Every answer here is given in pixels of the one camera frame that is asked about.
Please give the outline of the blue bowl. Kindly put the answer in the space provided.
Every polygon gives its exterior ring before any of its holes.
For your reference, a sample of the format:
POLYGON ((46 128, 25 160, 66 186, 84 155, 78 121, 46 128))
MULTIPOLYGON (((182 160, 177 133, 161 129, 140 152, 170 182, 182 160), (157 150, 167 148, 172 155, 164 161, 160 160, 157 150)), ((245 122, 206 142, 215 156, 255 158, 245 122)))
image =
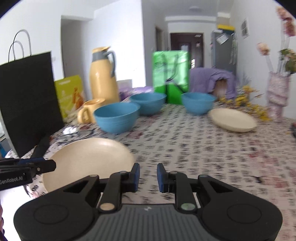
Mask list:
POLYGON ((204 115, 213 108, 217 98, 208 93, 187 92, 181 95, 181 99, 187 112, 204 115))
POLYGON ((134 94, 129 100, 140 106, 140 115, 151 116, 161 111, 166 102, 166 97, 164 93, 149 92, 134 94))
POLYGON ((107 133, 120 134, 130 131, 139 117, 140 106, 133 102, 118 102, 94 111, 96 123, 107 133))

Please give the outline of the black paper bag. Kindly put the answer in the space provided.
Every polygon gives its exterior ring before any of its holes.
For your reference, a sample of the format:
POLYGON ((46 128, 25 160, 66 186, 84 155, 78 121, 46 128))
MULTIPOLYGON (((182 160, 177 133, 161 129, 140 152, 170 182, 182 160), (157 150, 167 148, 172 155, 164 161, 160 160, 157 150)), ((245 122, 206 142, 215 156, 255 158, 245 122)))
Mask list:
POLYGON ((1 65, 1 123, 18 157, 64 127, 50 52, 1 65))

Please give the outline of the yellow mug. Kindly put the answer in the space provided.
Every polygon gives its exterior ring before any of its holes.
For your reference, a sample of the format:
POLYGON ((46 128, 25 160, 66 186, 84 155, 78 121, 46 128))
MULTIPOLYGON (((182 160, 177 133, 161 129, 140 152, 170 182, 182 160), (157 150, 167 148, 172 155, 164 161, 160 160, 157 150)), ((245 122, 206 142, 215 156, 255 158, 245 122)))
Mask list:
POLYGON ((96 98, 85 102, 78 111, 77 120, 81 124, 95 123, 94 111, 105 105, 104 98, 96 98))

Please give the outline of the purple tissue pack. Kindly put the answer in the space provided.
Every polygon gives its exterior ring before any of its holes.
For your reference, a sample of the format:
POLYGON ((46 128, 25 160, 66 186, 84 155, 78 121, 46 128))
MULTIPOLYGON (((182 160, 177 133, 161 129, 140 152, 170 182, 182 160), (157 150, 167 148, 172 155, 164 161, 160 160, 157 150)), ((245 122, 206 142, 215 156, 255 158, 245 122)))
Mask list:
POLYGON ((139 94, 139 93, 150 93, 154 92, 153 87, 151 86, 145 86, 145 87, 124 87, 119 88, 119 100, 124 101, 125 99, 129 98, 132 95, 139 94))

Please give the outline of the yellow green box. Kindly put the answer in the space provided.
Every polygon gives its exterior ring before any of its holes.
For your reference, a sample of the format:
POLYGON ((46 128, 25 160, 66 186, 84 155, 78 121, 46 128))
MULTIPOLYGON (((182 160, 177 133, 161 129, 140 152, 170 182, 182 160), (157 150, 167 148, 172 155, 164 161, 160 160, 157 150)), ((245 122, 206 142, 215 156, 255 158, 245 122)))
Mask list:
POLYGON ((66 77, 56 80, 54 84, 63 121, 67 122, 85 102, 81 77, 79 75, 66 77))

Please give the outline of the yellow thermos jug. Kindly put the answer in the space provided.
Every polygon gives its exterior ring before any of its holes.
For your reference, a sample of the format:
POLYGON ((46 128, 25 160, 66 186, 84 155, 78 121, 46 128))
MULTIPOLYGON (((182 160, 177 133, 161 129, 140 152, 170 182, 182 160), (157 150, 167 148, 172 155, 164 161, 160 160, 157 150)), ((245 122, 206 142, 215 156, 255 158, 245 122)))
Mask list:
POLYGON ((115 76, 115 53, 110 47, 92 50, 89 79, 93 98, 103 98, 106 104, 120 102, 115 76))

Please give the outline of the wooden chair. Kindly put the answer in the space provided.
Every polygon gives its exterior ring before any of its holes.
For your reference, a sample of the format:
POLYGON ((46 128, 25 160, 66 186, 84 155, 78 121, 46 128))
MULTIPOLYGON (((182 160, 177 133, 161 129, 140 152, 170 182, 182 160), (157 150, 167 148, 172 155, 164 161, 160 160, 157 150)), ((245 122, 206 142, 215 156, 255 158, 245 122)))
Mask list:
POLYGON ((225 79, 219 79, 215 83, 215 87, 213 90, 213 95, 217 98, 224 97, 227 91, 227 80, 225 79))

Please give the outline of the purple blanket on chair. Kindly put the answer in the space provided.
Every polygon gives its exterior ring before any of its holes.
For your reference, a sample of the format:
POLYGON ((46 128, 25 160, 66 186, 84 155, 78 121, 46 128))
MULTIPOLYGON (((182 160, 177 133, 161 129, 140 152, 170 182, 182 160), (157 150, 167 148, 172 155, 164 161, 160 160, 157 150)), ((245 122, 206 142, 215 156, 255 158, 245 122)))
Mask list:
POLYGON ((189 71, 189 92, 213 92, 218 80, 226 80, 225 97, 232 99, 237 96, 237 78, 233 73, 217 68, 198 67, 189 71))

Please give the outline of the yellow flower branch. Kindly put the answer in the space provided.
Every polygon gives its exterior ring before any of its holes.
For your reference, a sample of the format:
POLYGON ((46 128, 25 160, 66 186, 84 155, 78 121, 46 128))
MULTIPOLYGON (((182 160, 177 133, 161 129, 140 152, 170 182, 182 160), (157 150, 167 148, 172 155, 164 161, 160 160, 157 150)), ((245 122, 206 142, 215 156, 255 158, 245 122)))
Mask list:
POLYGON ((236 109, 250 114, 260 122, 272 121, 271 117, 268 114, 267 107, 251 103, 251 94, 255 93, 254 98, 262 96, 262 94, 256 94, 257 92, 258 90, 250 87, 249 85, 244 85, 243 87, 239 88, 236 97, 226 98, 226 96, 224 95, 218 98, 218 102, 226 108, 236 109))

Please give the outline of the green paper bag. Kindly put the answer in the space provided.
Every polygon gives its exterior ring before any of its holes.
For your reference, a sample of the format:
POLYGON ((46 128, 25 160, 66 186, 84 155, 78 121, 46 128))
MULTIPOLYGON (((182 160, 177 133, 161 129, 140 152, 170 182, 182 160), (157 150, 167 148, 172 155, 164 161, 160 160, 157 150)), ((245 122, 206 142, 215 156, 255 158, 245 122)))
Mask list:
POLYGON ((166 103, 182 104, 189 91, 189 52, 157 51, 152 55, 152 86, 166 95, 166 103))

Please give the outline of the pink textured vase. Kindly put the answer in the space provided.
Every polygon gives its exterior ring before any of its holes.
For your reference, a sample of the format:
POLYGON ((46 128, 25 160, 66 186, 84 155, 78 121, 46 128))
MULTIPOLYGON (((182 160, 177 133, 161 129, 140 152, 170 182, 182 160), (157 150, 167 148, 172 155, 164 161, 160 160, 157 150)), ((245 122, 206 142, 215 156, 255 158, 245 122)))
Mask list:
POLYGON ((271 72, 267 85, 267 109, 269 117, 276 123, 283 120, 283 108, 288 105, 290 76, 271 72))

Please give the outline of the grey refrigerator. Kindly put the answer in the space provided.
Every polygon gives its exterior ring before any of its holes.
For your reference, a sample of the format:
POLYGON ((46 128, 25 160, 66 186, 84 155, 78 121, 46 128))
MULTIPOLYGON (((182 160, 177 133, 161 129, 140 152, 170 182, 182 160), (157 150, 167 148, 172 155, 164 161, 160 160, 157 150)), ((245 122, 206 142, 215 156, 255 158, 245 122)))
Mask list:
POLYGON ((231 30, 216 29, 211 33, 212 67, 223 69, 236 75, 237 40, 231 30))

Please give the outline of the dried pink roses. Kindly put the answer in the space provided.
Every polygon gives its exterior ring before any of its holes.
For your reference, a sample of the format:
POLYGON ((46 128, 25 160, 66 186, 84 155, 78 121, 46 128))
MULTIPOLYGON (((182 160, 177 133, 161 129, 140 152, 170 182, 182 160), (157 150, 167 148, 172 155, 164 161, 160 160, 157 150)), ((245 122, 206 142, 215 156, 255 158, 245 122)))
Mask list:
POLYGON ((281 44, 277 74, 291 76, 295 74, 295 51, 289 48, 290 38, 295 37, 293 16, 282 6, 276 7, 276 13, 281 20, 281 44))

